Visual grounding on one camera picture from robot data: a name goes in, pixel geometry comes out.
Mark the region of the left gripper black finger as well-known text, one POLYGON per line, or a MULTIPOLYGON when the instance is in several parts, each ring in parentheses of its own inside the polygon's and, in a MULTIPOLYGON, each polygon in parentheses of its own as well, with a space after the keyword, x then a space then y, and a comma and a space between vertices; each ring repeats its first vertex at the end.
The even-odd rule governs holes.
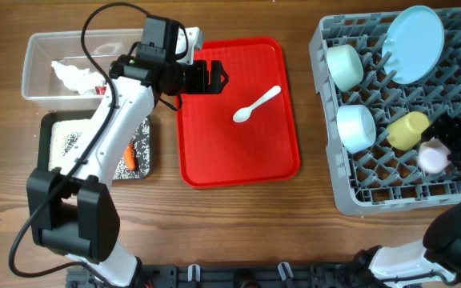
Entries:
POLYGON ((212 60, 210 79, 211 80, 227 80, 228 78, 229 78, 228 74, 224 70, 222 62, 219 60, 212 60))
POLYGON ((221 94, 228 82, 229 78, 224 78, 223 80, 212 80, 210 84, 210 93, 221 94))

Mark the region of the white tissue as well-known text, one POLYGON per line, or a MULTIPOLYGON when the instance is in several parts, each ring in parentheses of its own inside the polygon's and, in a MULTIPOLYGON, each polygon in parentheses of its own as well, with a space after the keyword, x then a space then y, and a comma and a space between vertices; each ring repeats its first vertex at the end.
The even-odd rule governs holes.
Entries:
POLYGON ((95 87, 106 86, 105 78, 99 72, 91 72, 89 68, 81 70, 77 66, 57 61, 53 61, 51 67, 68 90, 80 95, 97 95, 95 87))

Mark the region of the yellow plastic cup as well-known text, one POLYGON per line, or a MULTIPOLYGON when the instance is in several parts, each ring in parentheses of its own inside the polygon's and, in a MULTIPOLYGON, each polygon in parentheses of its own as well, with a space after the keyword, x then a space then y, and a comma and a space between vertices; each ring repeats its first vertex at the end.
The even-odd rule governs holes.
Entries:
POLYGON ((387 127, 387 141, 398 150, 409 150, 420 140, 430 126, 428 116, 422 112, 410 112, 387 127))

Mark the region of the green bowl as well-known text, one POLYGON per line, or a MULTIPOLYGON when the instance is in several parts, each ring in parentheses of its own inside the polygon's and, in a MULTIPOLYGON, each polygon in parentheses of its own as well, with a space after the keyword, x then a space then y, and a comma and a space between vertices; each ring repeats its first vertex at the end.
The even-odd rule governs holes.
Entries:
POLYGON ((335 85, 341 91, 351 90, 363 80, 363 64, 351 45, 328 48, 327 65, 335 85))

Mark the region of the orange carrot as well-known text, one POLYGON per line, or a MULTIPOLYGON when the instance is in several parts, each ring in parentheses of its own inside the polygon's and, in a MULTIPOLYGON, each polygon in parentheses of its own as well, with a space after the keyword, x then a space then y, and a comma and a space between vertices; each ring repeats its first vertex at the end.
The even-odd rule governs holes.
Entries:
POLYGON ((131 142, 128 143, 124 155, 123 155, 124 161, 126 163, 126 167, 128 170, 133 171, 136 169, 136 162, 134 160, 134 151, 133 151, 133 145, 131 142))

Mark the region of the white plastic spoon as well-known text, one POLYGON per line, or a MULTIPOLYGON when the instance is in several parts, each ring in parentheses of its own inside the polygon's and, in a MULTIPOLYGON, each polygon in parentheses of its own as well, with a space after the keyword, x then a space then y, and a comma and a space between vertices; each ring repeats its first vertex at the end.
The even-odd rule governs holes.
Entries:
POLYGON ((233 121, 237 123, 245 122, 249 119, 254 109, 258 108, 265 102, 268 102, 282 92, 281 86, 273 86, 264 95, 258 98, 254 103, 249 106, 243 107, 235 112, 233 121))

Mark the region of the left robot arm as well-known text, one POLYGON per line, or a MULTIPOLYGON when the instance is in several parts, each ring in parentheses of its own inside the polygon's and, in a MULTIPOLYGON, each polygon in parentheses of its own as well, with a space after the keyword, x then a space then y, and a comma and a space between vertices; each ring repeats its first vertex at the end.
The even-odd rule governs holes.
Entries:
POLYGON ((63 164, 37 167, 29 176, 30 217, 22 230, 104 286, 139 287, 145 283, 142 262, 118 241, 120 218, 110 196, 118 162, 162 94, 220 94, 229 76, 219 60, 151 61, 123 54, 106 78, 108 95, 63 164))

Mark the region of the pink plastic cup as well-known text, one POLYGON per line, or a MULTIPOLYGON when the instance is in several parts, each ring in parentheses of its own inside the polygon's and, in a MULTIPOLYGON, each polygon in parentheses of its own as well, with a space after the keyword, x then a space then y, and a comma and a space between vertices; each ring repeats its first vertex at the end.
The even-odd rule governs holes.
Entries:
POLYGON ((417 163, 421 170, 429 174, 437 174, 451 163, 447 156, 450 150, 438 139, 432 138, 423 142, 418 150, 417 163))

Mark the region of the red snack wrapper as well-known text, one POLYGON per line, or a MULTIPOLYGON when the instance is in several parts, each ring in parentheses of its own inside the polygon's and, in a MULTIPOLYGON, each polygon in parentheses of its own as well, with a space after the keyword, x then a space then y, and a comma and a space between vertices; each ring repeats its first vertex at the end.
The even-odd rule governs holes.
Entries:
POLYGON ((95 92, 97 95, 105 95, 106 94, 107 86, 96 86, 95 92))

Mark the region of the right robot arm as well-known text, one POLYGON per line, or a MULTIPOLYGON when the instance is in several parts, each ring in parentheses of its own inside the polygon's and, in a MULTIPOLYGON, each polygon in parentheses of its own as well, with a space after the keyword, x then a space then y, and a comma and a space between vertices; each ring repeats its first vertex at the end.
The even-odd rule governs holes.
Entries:
MULTIPOLYGON (((422 134, 419 167, 438 173, 453 165, 461 178, 461 120, 444 114, 422 134)), ((461 203, 438 216, 424 237, 398 247, 360 251, 348 268, 353 287, 404 287, 423 282, 461 284, 461 203)))

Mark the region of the light blue plate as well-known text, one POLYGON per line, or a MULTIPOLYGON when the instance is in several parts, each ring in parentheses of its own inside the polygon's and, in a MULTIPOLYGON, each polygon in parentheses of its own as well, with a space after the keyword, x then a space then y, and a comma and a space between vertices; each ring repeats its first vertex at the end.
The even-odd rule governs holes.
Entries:
POLYGON ((439 16, 427 6, 405 9, 390 24, 382 46, 387 74, 395 72, 398 84, 417 82, 429 73, 443 52, 444 28, 439 16))

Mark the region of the blue bowl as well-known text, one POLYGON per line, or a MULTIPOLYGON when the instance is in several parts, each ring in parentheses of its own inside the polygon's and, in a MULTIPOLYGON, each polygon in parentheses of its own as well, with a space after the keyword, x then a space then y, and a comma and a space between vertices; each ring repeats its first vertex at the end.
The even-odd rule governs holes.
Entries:
POLYGON ((355 154, 374 145, 375 120, 365 106, 340 106, 336 121, 339 138, 349 153, 355 154))

